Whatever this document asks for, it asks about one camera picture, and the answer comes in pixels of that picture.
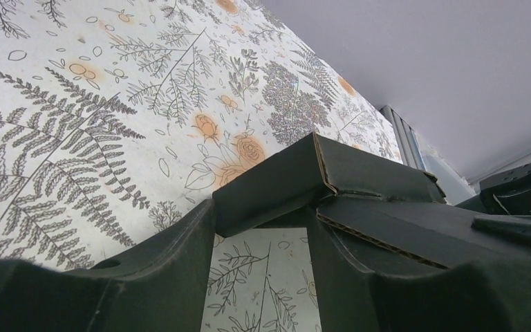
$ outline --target gray wall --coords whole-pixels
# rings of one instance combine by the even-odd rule
[[[531,1],[262,2],[462,176],[531,150]]]

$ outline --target floral tablecloth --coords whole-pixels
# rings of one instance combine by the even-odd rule
[[[311,131],[400,161],[256,0],[0,0],[0,259],[88,268]],[[203,331],[320,330],[305,230],[214,247]]]

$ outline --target botanical pattern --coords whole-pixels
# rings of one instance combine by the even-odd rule
[[[311,131],[399,161],[259,0],[0,0],[0,259],[91,267]],[[202,331],[321,331],[304,229],[213,246]]]

